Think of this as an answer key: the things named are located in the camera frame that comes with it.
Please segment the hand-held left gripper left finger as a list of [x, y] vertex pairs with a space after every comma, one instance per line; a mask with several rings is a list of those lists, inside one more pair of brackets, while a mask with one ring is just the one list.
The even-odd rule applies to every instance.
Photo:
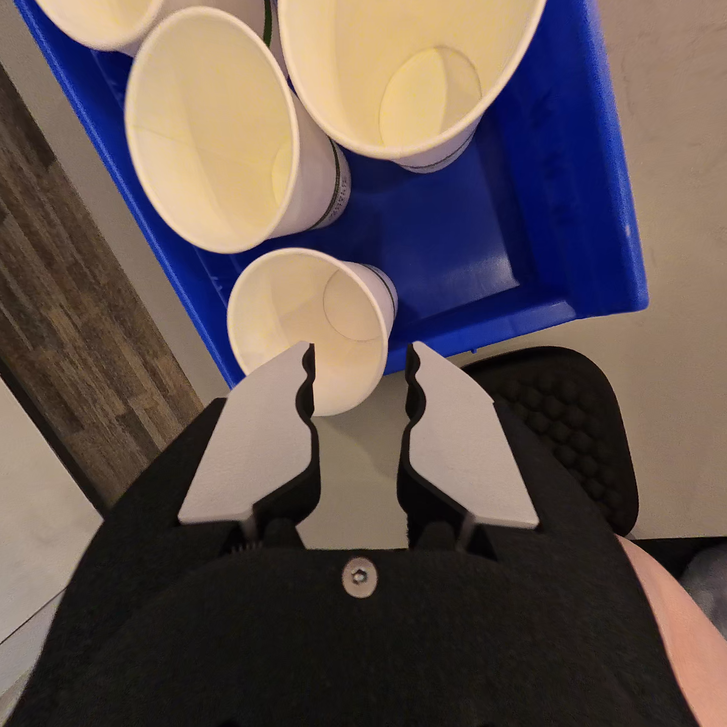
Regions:
[[179, 509], [181, 524], [234, 522], [250, 542], [277, 519], [297, 526], [314, 512], [314, 381], [315, 346], [297, 342], [231, 390]]

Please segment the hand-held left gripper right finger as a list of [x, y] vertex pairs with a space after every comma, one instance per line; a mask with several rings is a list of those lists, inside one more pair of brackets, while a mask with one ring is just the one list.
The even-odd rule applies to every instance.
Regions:
[[465, 371], [425, 343], [406, 352], [408, 386], [396, 494], [413, 548], [445, 523], [465, 550], [481, 526], [540, 525], [495, 401]]

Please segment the white paper cup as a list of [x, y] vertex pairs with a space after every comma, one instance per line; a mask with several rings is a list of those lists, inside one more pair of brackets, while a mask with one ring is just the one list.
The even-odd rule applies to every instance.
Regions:
[[232, 287], [228, 338], [247, 376], [299, 342], [315, 348], [314, 413], [363, 403], [381, 380], [398, 293], [379, 268], [320, 251], [271, 251]]
[[282, 1], [297, 95], [342, 147], [430, 174], [457, 160], [545, 1]]
[[126, 86], [134, 170], [153, 208], [219, 254], [324, 228], [350, 167], [288, 82], [275, 2], [178, 9], [146, 36]]
[[38, 1], [38, 5], [74, 41], [94, 50], [120, 51], [131, 58], [168, 16], [191, 6], [210, 6], [247, 24], [267, 45], [284, 76], [289, 76], [275, 1]]

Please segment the blue plastic bin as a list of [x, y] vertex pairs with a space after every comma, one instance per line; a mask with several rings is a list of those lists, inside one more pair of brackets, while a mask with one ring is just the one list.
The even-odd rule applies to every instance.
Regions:
[[346, 151], [348, 208], [332, 226], [240, 254], [202, 251], [151, 206], [122, 98], [131, 60], [90, 50], [37, 2], [15, 2], [141, 234], [229, 385], [243, 377], [226, 306], [243, 269], [305, 247], [383, 269], [398, 291], [385, 374], [422, 340], [444, 356], [649, 305], [632, 188], [597, 2], [547, 2], [513, 78], [468, 149], [430, 175]]

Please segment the person's left forearm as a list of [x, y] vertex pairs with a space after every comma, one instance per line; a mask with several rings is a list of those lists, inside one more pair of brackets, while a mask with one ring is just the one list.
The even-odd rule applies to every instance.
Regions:
[[616, 538], [649, 601], [672, 671], [696, 722], [725, 726], [725, 639], [656, 559], [632, 541]]

